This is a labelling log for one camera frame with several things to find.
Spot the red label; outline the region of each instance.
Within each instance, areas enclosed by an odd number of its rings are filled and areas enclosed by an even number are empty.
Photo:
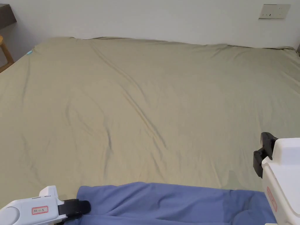
[[[272,195],[272,192],[271,190],[269,189],[269,187],[267,187],[267,193],[268,193],[268,196],[269,196],[269,199],[271,200],[272,202],[272,205],[273,205],[273,208],[275,210],[275,212],[277,212],[277,203]]]
[[[48,206],[41,206],[41,207],[35,207],[32,208],[32,215],[41,214],[41,213],[47,213],[48,212]]]

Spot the wooden chair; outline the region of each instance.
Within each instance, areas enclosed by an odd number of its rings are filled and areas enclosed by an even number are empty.
[[[10,67],[13,63],[14,63],[14,60],[13,58],[11,57],[11,54],[9,53],[6,45],[4,44],[3,42],[3,37],[0,35],[0,47],[6,57],[6,60],[7,60],[7,64],[5,64],[4,66],[0,67],[0,73],[3,72],[4,70],[6,70],[8,67]]]

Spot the white wall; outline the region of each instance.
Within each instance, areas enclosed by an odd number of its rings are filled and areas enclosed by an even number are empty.
[[[300,0],[0,0],[18,23],[0,30],[15,59],[54,36],[118,36],[249,47],[300,43]],[[289,3],[285,20],[258,20],[263,3]]]

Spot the mattress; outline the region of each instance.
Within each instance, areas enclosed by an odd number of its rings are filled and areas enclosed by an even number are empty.
[[[261,191],[260,133],[300,137],[292,49],[53,38],[0,74],[1,205],[56,185]]]

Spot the wooden furniture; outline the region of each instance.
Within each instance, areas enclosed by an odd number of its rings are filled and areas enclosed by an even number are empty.
[[[14,60],[13,58],[11,57],[11,54],[9,53],[6,45],[4,44],[3,42],[3,37],[0,35],[0,47],[6,57],[6,60],[7,60],[7,64],[5,64],[4,66],[0,67],[0,73],[4,70],[6,70],[8,67],[10,67],[13,63],[14,63]]]
[[[16,22],[17,20],[14,16],[13,11],[11,10],[10,5],[0,4],[0,29]]]

